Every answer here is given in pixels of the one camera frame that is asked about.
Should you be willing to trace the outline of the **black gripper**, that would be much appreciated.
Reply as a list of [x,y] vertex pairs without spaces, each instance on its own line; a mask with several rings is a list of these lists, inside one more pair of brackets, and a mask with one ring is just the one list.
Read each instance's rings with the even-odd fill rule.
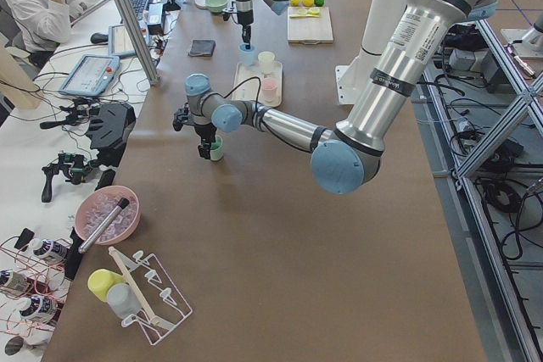
[[185,125],[192,126],[200,137],[199,157],[210,160],[212,143],[216,141],[216,127],[205,117],[192,114],[189,103],[184,103],[173,114],[172,126],[175,131],[180,131]]
[[221,12],[224,21],[230,18],[242,27],[242,40],[246,49],[251,48],[251,25],[254,23],[254,12],[251,7],[239,9],[234,2]]

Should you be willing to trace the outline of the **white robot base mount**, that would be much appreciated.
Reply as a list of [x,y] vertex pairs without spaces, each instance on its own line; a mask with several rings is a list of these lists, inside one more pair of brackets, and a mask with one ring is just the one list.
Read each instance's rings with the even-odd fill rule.
[[353,105],[364,86],[358,64],[337,65],[334,73],[339,104]]

